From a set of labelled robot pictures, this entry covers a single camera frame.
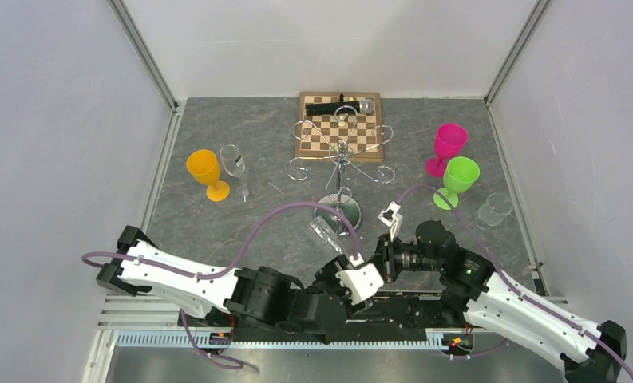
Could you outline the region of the clear ribbed wine glass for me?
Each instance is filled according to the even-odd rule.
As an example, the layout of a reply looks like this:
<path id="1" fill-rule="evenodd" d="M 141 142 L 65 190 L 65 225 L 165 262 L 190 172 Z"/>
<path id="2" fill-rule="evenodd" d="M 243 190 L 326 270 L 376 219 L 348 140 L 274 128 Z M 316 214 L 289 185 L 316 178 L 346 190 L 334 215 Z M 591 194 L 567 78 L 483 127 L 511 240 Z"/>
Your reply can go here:
<path id="1" fill-rule="evenodd" d="M 338 233 L 334 231 L 330 224 L 320 215 L 315 216 L 305 225 L 303 234 L 320 251 L 330 257 L 350 255 L 350 252 L 343 245 Z"/>

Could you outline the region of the green plastic wine glass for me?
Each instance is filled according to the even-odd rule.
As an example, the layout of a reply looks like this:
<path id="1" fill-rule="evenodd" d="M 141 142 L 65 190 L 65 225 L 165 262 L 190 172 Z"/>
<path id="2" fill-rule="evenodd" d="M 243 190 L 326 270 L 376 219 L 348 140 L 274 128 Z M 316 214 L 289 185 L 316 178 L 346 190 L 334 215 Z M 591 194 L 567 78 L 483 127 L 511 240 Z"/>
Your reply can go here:
<path id="1" fill-rule="evenodd" d="M 442 210 L 459 203 L 459 195 L 469 190 L 481 175 L 480 166 L 471 158 L 457 156 L 448 163 L 443 175 L 444 187 L 433 194 L 433 201 Z"/>

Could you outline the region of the chrome wine glass rack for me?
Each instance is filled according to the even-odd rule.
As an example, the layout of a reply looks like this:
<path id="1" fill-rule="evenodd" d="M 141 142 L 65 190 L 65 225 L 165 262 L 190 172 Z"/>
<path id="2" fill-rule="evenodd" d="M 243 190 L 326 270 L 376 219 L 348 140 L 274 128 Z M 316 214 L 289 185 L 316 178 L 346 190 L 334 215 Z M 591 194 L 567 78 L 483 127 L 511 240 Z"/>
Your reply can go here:
<path id="1" fill-rule="evenodd" d="M 382 126 L 391 131 L 391 137 L 385 140 L 386 145 L 394 138 L 394 128 L 387 124 L 383 124 Z M 382 164 L 382 162 L 353 161 L 353 156 L 347 152 L 347 149 L 348 146 L 346 142 L 341 140 L 338 143 L 336 156 L 328 160 L 310 160 L 294 155 L 287 163 L 286 172 L 289 178 L 301 182 L 307 180 L 309 169 L 300 166 L 300 162 L 331 162 L 333 164 L 333 170 L 326 182 L 326 195 L 320 198 L 318 203 L 323 207 L 329 207 L 340 212 L 350 221 L 350 224 L 354 226 L 354 228 L 358 229 L 361 226 L 363 218 L 362 208 L 360 203 L 354 199 L 353 192 L 345 185 L 346 173 L 349 170 L 353 170 L 376 184 L 389 184 L 393 182 L 396 178 L 396 173 L 392 168 Z"/>

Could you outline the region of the pink plastic wine glass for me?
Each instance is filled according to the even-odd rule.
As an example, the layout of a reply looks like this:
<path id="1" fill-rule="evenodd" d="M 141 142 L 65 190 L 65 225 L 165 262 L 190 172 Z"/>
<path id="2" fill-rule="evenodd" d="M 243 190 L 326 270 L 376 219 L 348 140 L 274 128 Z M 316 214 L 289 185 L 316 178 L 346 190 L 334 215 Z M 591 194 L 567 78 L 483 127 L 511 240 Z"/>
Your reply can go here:
<path id="1" fill-rule="evenodd" d="M 469 134 L 459 124 L 440 126 L 433 143 L 435 157 L 425 162 L 425 171 L 432 177 L 442 177 L 448 161 L 460 153 L 468 139 Z"/>

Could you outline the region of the orange plastic wine glass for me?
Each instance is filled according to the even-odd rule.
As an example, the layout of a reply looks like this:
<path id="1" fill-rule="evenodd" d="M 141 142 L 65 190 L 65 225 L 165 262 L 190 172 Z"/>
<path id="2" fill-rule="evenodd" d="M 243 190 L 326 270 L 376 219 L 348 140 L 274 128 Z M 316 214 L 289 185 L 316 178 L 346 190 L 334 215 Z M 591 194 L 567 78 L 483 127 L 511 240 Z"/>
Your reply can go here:
<path id="1" fill-rule="evenodd" d="M 220 179 L 220 164 L 213 151 L 200 149 L 193 152 L 187 158 L 186 168 L 194 180 L 207 187 L 206 196 L 212 202 L 223 201 L 229 196 L 230 187 Z"/>

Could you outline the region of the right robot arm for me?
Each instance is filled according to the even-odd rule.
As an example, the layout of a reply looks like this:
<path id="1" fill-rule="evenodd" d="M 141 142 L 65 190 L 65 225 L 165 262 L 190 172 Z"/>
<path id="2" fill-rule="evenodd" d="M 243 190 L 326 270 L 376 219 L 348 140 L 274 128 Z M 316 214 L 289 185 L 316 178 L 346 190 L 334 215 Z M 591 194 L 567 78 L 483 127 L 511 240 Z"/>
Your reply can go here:
<path id="1" fill-rule="evenodd" d="M 626 330 L 567 312 L 515 282 L 483 255 L 457 244 L 441 222 L 429 220 L 404 243 L 378 237 L 372 263 L 387 283 L 403 271 L 437 272 L 444 290 L 429 305 L 412 309 L 431 326 L 471 325 L 531 350 L 568 382 L 615 382 L 627 356 Z"/>

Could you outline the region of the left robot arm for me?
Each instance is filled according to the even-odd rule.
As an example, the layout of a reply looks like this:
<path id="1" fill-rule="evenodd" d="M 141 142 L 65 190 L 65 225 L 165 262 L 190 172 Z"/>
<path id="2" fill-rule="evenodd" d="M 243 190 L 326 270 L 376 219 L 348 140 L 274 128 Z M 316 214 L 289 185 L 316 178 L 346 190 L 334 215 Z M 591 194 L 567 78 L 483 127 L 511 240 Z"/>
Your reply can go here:
<path id="1" fill-rule="evenodd" d="M 222 267 L 194 262 L 158 248 L 139 228 L 125 227 L 114 252 L 92 252 L 99 286 L 119 294 L 160 297 L 183 310 L 181 321 L 281 331 L 330 343 L 351 316 L 345 288 L 330 276 L 314 286 L 270 267 Z"/>

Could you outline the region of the wooden chess board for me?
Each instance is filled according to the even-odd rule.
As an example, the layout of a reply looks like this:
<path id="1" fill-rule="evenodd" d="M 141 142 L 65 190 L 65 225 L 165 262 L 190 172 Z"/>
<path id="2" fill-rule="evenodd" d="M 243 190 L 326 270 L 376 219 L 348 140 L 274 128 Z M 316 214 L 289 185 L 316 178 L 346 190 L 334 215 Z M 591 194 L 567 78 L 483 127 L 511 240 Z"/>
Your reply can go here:
<path id="1" fill-rule="evenodd" d="M 391 131 L 382 126 L 379 93 L 343 93 L 344 101 L 372 99 L 375 109 L 370 114 L 306 115 L 305 104 L 338 102 L 339 94 L 327 91 L 303 91 L 299 94 L 298 124 L 292 133 L 295 155 L 310 160 L 328 160 L 336 156 L 338 143 L 342 140 L 346 142 L 347 152 L 353 156 L 353 161 L 382 162 L 385 158 L 385 140 L 391 137 Z M 341 116 L 346 117 L 345 126 L 338 125 Z"/>

